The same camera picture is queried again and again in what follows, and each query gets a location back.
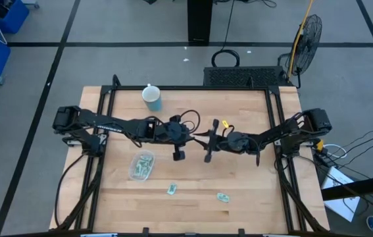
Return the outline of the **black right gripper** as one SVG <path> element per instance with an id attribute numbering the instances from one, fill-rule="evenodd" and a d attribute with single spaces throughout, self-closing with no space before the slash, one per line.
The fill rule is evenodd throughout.
<path id="1" fill-rule="evenodd" d="M 212 122 L 212 128 L 206 132 L 194 133 L 194 136 L 209 137 L 208 143 L 199 140 L 199 143 L 203 146 L 204 150 L 207 150 L 204 162 L 210 163 L 212 159 L 212 152 L 214 151 L 226 151 L 228 148 L 227 139 L 216 134 L 219 126 L 219 120 L 214 119 Z"/>

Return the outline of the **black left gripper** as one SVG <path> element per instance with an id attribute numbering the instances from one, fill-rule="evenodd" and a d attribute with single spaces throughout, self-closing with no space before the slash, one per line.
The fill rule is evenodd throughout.
<path id="1" fill-rule="evenodd" d="M 189 130 L 186 125 L 181 123 L 181 116 L 174 115 L 170 117 L 169 122 L 169 134 L 171 142 L 174 144 L 173 159 L 175 161 L 181 161 L 186 158 L 185 153 L 180 150 L 186 143 L 195 141 L 193 135 L 188 134 Z"/>

